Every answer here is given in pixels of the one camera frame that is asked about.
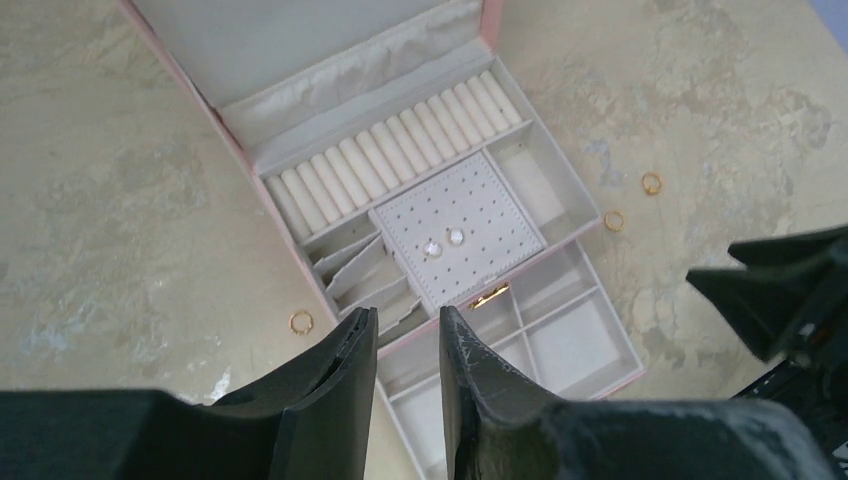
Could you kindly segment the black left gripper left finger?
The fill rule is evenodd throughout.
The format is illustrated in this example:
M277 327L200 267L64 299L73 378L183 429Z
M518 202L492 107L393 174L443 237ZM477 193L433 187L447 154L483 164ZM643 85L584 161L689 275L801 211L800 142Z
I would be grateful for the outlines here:
M162 390L5 391L5 479L360 479L378 315L326 337L210 405Z

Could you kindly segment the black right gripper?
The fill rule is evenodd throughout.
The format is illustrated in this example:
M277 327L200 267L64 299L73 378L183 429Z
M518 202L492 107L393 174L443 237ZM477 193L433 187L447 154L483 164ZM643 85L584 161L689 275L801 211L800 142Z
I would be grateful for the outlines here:
M728 254L749 268L692 269L686 280L756 358L769 361L786 354L819 376L824 397L845 398L847 255L801 260L846 238L847 226L841 225L734 242Z

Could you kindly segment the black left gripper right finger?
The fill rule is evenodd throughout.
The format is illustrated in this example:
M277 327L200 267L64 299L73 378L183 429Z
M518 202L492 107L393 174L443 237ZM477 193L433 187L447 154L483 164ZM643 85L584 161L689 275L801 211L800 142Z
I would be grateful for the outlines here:
M787 408L762 400L568 401L484 344L461 313L439 318L452 479L833 479Z

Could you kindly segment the pearl stud earring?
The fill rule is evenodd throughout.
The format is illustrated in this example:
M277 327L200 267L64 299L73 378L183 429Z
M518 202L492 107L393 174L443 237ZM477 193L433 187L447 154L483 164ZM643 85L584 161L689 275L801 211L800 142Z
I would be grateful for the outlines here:
M447 240L452 246L460 246L465 242L466 235L461 228L450 228L447 230Z
M444 248L441 243L430 240L423 246L423 253L428 258L439 258Z

